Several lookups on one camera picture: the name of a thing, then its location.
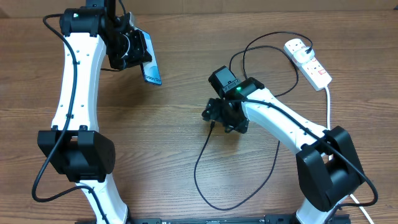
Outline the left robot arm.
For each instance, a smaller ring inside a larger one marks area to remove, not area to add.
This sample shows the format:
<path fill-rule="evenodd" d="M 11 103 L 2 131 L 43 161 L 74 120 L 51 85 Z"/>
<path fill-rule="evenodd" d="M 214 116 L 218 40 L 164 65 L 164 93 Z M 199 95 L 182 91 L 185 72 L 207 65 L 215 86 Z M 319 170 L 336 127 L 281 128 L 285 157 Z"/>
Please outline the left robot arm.
<path fill-rule="evenodd" d="M 64 44 L 60 99 L 51 128 L 39 131 L 45 165 L 81 190 L 96 223 L 132 223 L 113 177 L 116 150 L 99 131 L 97 102 L 104 59 L 110 70 L 138 66 L 147 83 L 162 83 L 150 35 L 135 26 L 130 12 L 116 15 L 116 1 L 87 1 L 58 15 L 55 31 Z"/>

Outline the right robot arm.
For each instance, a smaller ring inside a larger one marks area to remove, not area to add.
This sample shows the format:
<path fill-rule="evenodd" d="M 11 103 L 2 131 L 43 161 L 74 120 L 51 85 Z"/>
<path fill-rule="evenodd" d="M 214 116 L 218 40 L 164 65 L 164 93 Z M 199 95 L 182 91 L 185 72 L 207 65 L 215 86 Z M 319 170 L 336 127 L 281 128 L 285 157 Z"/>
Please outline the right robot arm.
<path fill-rule="evenodd" d="M 240 81 L 229 70 L 214 71 L 209 83 L 218 94 L 202 117 L 219 122 L 225 132 L 245 133 L 249 122 L 268 130 L 295 156 L 299 186 L 305 201 L 296 211 L 297 223 L 328 223 L 345 198 L 367 181 L 349 133 L 315 124 L 281 103 L 255 78 Z"/>

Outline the blue Samsung Galaxy smartphone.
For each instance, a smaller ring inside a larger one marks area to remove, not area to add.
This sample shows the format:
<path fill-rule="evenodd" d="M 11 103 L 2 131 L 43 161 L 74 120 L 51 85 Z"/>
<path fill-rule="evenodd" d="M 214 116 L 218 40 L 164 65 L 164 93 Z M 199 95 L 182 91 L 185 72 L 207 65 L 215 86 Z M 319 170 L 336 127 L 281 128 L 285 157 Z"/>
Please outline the blue Samsung Galaxy smartphone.
<path fill-rule="evenodd" d="M 149 62 L 144 62 L 141 65 L 142 75 L 144 81 L 147 83 L 151 83 L 153 85 L 161 86 L 162 80 L 160 77 L 160 72 L 157 64 L 157 60 L 155 57 L 154 47 L 152 44 L 152 39 L 150 35 L 142 29 L 137 28 L 137 30 L 141 31 L 144 35 L 144 40 L 146 43 L 146 50 L 151 56 L 151 60 Z"/>

